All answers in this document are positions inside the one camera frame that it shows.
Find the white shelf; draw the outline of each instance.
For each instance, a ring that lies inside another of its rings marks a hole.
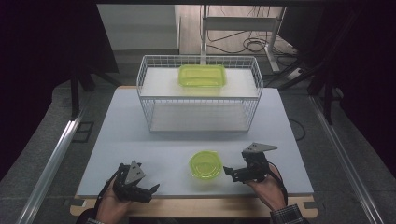
[[[226,68],[227,83],[222,88],[183,88],[177,83],[178,68],[149,67],[140,96],[142,97],[241,97],[259,98],[250,69]]]

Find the wall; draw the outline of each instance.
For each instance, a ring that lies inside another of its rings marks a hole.
[[[178,49],[178,6],[97,6],[113,50]]]

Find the metal rail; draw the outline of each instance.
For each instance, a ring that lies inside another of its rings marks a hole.
[[[84,104],[86,105],[90,100],[90,96],[84,99]],[[16,223],[30,224],[34,221],[35,216],[37,215],[38,209],[44,201],[44,198],[50,188],[53,178],[58,171],[59,166],[62,163],[64,158],[64,154],[66,153],[70,142],[73,139],[73,135],[82,119],[82,116],[85,112],[84,107],[81,108],[79,114],[77,115],[75,120],[69,120],[64,128],[64,132],[62,133],[58,144],[52,152],[52,155],[47,162],[46,167],[43,170],[43,173],[39,177],[37,183],[35,184],[35,188],[33,189],[27,203],[22,209],[20,216],[17,219]]]
[[[343,144],[338,138],[337,132],[332,125],[329,125],[321,111],[323,108],[320,104],[318,97],[310,96],[310,100],[314,105],[320,123],[323,125],[325,133],[328,135],[330,141],[332,142],[332,147],[334,148],[335,154],[338,157],[344,171],[346,172],[346,176],[350,182],[350,185],[355,190],[355,193],[361,202],[361,206],[364,210],[364,213],[368,217],[371,223],[384,223],[382,217],[380,216],[378,209],[376,208],[375,202],[370,195],[370,192],[365,187],[364,183],[361,181],[361,178],[358,175],[355,167],[352,164],[352,161],[349,159],[346,150],[344,149]]]

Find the green bowl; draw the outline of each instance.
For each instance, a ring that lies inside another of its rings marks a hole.
[[[191,174],[200,179],[213,179],[220,174],[222,163],[217,151],[200,151],[189,162]]]

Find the sleeve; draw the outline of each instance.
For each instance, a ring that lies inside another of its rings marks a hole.
[[[97,221],[97,220],[92,219],[92,218],[88,218],[88,220],[87,220],[87,222],[85,224],[105,224],[105,223]]]
[[[309,222],[301,215],[297,204],[271,212],[271,219],[275,224],[308,224]]]

